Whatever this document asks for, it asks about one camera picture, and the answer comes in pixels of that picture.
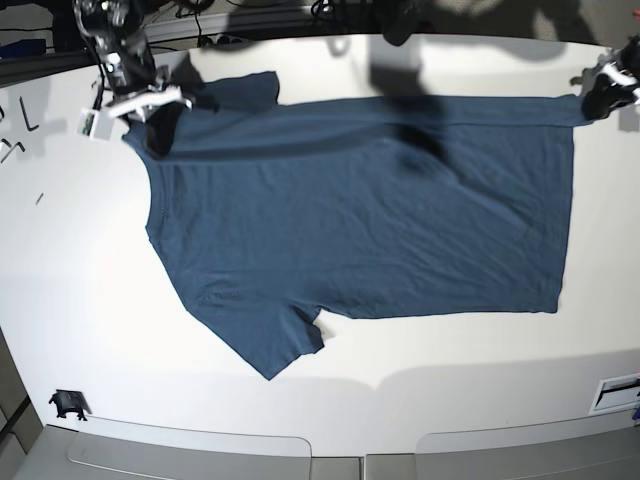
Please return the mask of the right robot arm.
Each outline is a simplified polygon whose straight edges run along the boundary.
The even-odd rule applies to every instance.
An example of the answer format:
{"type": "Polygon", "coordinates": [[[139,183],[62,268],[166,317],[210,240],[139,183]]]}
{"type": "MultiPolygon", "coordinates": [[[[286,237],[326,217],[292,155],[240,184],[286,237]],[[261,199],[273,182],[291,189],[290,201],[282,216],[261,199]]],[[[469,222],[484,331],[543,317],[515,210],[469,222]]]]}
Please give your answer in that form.
{"type": "Polygon", "coordinates": [[[74,1],[72,10],[99,69],[93,105],[81,110],[77,133],[108,141],[116,120],[140,123],[146,152],[165,158],[203,84],[189,55],[173,66],[156,64],[143,27],[144,1],[74,1]]]}

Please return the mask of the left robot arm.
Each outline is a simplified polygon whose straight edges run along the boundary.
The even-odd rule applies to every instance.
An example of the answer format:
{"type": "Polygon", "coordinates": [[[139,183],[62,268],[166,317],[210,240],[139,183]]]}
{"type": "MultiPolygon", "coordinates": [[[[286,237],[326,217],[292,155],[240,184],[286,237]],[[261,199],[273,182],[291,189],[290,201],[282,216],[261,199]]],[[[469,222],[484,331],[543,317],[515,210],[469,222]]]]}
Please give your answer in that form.
{"type": "Polygon", "coordinates": [[[598,58],[585,73],[581,110],[587,120],[607,118],[613,111],[639,105],[639,36],[621,49],[598,58]]]}

